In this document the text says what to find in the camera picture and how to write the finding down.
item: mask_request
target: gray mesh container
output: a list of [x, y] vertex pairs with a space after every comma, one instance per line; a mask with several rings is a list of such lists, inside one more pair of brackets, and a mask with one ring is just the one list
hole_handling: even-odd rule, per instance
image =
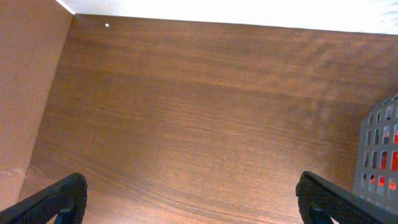
[[361, 122], [354, 194], [398, 215], [398, 95]]

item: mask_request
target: wood grain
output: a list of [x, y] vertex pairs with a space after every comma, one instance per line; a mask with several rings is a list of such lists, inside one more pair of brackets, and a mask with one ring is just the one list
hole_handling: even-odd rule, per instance
[[21, 198], [82, 172], [85, 223], [301, 223], [304, 170], [352, 189], [396, 52], [388, 35], [76, 15]]

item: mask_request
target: white edge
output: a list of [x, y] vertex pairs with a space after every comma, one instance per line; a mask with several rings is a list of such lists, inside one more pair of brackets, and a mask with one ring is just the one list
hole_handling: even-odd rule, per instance
[[62, 0], [56, 0], [61, 6], [63, 6], [67, 11], [69, 11], [72, 15], [75, 15], [75, 11], [72, 10], [69, 6], [67, 6]]

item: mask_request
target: wooden surface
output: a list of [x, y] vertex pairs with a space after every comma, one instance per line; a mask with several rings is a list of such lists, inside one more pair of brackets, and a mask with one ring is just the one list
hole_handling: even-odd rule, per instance
[[54, 0], [0, 0], [0, 210], [18, 201], [72, 15]]
[[302, 223], [304, 170], [352, 189], [396, 52], [388, 35], [77, 15], [21, 199], [81, 172], [85, 223]]

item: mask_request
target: white ceiling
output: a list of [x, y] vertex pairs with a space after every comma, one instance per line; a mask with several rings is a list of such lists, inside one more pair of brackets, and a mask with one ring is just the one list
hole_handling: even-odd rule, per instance
[[58, 0], [80, 14], [398, 34], [398, 0]]

